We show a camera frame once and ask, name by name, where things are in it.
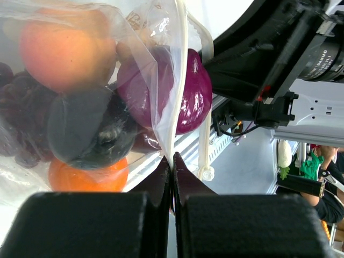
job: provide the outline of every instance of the purple fruit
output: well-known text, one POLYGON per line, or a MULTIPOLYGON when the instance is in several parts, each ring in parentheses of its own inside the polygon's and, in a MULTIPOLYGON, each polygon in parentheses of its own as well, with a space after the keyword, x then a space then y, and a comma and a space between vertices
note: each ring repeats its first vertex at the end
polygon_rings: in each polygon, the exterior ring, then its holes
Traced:
MULTIPOLYGON (((150 72, 149 67, 140 71, 134 59, 127 59, 121 65, 117 76, 118 93, 125 101, 134 119, 141 126, 148 129, 152 128, 151 109, 154 109, 151 106, 150 97, 155 96, 154 93, 157 92, 156 112, 161 116, 174 83, 173 64, 169 50, 165 47, 155 47, 150 52, 157 61, 157 90, 152 89, 151 92, 151 85, 147 85, 142 76, 142 72, 150 72)), ((209 75, 203 67, 198 53, 193 49, 189 49, 187 77, 176 134, 184 134, 195 130, 205 120, 207 113, 210 111, 211 102, 212 88, 209 75)))
POLYGON ((146 82, 146 79, 150 76, 152 76, 152 79, 156 76, 155 69, 152 72, 152 68, 155 68, 156 63, 152 62, 140 71, 134 58, 127 59, 120 66, 117 75, 117 86, 119 95, 125 101, 136 122, 145 128, 151 129, 152 93, 157 92, 157 112, 161 116, 173 87, 174 78, 169 50, 165 47, 155 47, 151 49, 150 53, 157 61, 158 92, 157 89, 153 88, 154 85, 149 83, 150 81, 146 82))
POLYGON ((155 137, 154 132, 141 127, 138 135, 135 137, 134 146, 131 151, 138 153, 151 153, 160 150, 161 147, 155 137))
POLYGON ((188 50, 187 77, 179 112, 176 134, 189 133, 205 120, 212 102, 212 88, 208 72, 198 53, 188 50))
POLYGON ((38 165, 40 157, 38 157, 34 151, 30 152, 27 149, 23 149, 17 154, 15 161, 18 165, 24 168, 33 168, 38 165))
POLYGON ((37 85, 35 79, 29 76, 16 77, 11 84, 13 86, 8 89, 8 92, 17 99, 24 98, 27 92, 37 85))

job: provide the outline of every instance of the clear plastic bag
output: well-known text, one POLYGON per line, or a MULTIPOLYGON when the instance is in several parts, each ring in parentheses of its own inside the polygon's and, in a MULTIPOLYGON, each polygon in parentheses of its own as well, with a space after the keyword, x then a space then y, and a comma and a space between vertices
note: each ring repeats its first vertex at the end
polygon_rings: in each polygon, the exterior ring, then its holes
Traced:
POLYGON ((0 213, 39 191, 127 191, 162 155, 173 165, 189 35, 204 50, 183 1, 149 1, 139 30, 75 2, 0 1, 0 213))
MULTIPOLYGON (((173 70, 176 75, 175 86, 170 91, 170 100, 173 102, 166 103, 167 108, 164 112, 152 114, 155 115, 155 119, 152 121, 153 130, 156 132, 159 142, 164 144, 162 149, 165 155, 170 158, 170 162, 174 154, 175 132, 176 134, 190 133, 206 121, 204 126, 206 136, 202 141, 209 142, 209 133, 207 134, 209 129, 207 127, 210 128, 211 83, 196 51, 202 52, 203 60, 213 56, 213 42, 209 32, 192 15, 188 14, 188 16, 183 17, 182 24, 184 26, 179 30, 178 26, 175 26, 170 20, 174 15, 178 15, 178 13, 170 12, 169 4, 172 3, 151 0, 135 8, 127 16, 129 24, 150 51, 157 46, 168 46, 170 51, 173 70), (183 80, 185 77, 185 83, 178 80, 179 76, 183 80)), ((180 9, 185 11, 184 2, 177 1, 177 3, 180 4, 180 9)), ((123 52, 120 59, 125 59, 125 55, 123 52)), ((158 61, 158 67, 163 63, 163 61, 158 61)), ((166 86, 160 82, 158 87, 159 90, 166 89, 166 86)), ((207 150, 207 145, 204 145, 204 151, 202 149, 202 157, 206 157, 207 160, 209 158, 205 150, 207 150)))

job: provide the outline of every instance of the cable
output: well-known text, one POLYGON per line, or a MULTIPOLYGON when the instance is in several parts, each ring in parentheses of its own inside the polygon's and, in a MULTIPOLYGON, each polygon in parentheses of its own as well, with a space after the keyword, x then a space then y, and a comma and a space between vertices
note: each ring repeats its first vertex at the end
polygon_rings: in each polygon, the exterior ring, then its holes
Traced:
POLYGON ((241 133, 228 133, 228 132, 226 132, 225 130, 223 130, 223 129, 221 128, 221 126, 219 125, 220 132, 223 133, 223 134, 225 134, 225 135, 227 135, 227 136, 230 136, 230 137, 239 137, 239 136, 245 135, 245 134, 247 134, 247 133, 250 133, 250 132, 256 130, 256 129, 259 128, 259 127, 260 127, 260 125, 255 125, 255 126, 253 126, 252 128, 247 129, 247 130, 245 130, 245 131, 243 131, 243 132, 241 132, 241 133))

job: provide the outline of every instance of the grape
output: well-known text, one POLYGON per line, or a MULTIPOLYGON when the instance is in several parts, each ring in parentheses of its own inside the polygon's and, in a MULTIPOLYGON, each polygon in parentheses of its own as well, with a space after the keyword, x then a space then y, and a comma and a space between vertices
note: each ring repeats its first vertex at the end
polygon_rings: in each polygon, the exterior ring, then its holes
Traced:
POLYGON ((139 133, 135 137, 135 143, 131 149, 133 152, 138 153, 150 153, 161 150, 159 142, 153 131, 150 131, 144 127, 139 127, 139 133))
POLYGON ((33 151, 30 152, 27 149, 22 149, 15 157, 15 161, 18 165, 24 168, 33 168, 38 165, 40 157, 33 151))
POLYGON ((13 79, 12 69, 5 63, 0 63, 0 87, 10 83, 13 79))
POLYGON ((0 126, 0 155, 5 157, 15 156, 20 146, 17 142, 17 130, 4 121, 0 126))
POLYGON ((24 168, 33 168, 40 160, 50 161, 53 155, 46 135, 47 114, 57 93, 39 84, 27 71, 13 76, 2 63, 0 86, 0 155, 15 156, 24 168))

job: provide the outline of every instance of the white cable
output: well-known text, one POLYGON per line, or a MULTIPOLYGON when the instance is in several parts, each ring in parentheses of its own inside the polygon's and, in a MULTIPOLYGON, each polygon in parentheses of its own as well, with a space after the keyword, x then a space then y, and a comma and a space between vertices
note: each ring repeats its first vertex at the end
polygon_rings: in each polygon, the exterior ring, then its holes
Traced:
MULTIPOLYGON (((205 63, 214 57, 213 39, 210 32, 190 12, 188 12, 188 20, 200 36, 202 62, 205 63)), ((215 170, 210 166, 209 160, 210 126, 211 110, 199 128, 198 169, 193 172, 197 175, 198 179, 206 181, 211 181, 215 177, 215 170)))
POLYGON ((178 85, 178 92, 176 95, 176 99, 173 103, 175 107, 175 112, 172 114, 163 113, 163 116, 169 116, 169 119, 172 121, 171 126, 168 127, 167 132, 167 144, 166 144, 166 158, 170 164, 171 169, 173 169, 173 156, 174 156, 174 143, 176 137, 176 129, 177 129, 177 122, 179 117, 179 108, 182 104, 182 98, 184 93, 184 86, 185 86, 185 79, 187 76, 187 61, 188 61, 188 41, 189 41, 189 33, 188 33, 188 21, 187 21, 187 10, 184 3, 184 0, 175 0, 175 4, 177 7, 178 12, 178 19, 181 23, 181 30, 182 30, 182 44, 181 44, 181 74, 180 74, 180 81, 178 85))

